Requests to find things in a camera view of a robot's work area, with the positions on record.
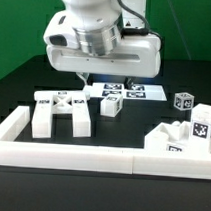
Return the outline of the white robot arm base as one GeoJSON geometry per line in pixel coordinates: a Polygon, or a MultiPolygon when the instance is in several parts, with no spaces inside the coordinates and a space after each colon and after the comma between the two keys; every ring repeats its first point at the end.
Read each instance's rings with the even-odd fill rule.
{"type": "MultiPolygon", "coordinates": [[[[146,11],[146,0],[122,0],[122,2],[129,9],[135,11],[136,13],[145,16],[146,11]]],[[[139,17],[132,15],[132,13],[126,10],[122,11],[122,17],[124,22],[124,27],[126,28],[144,28],[144,21],[139,17]]]]}

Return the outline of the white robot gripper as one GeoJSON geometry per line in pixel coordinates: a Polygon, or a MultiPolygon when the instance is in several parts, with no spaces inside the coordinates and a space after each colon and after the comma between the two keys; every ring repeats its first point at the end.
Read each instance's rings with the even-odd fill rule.
{"type": "Polygon", "coordinates": [[[125,75],[130,90],[135,77],[153,78],[161,66],[161,40],[154,34],[121,35],[117,24],[89,30],[73,26],[74,17],[63,10],[54,15],[43,38],[51,65],[58,71],[77,72],[84,85],[91,86],[90,74],[125,75]]]}

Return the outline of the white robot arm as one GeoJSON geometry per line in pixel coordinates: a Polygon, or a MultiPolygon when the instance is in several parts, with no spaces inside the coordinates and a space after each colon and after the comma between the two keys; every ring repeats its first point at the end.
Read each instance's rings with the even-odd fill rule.
{"type": "Polygon", "coordinates": [[[153,78],[161,66],[162,39],[148,23],[123,25],[127,11],[143,19],[122,0],[62,0],[66,9],[50,20],[43,38],[57,71],[74,72],[84,81],[91,74],[124,75],[127,85],[137,77],[153,78]]]}

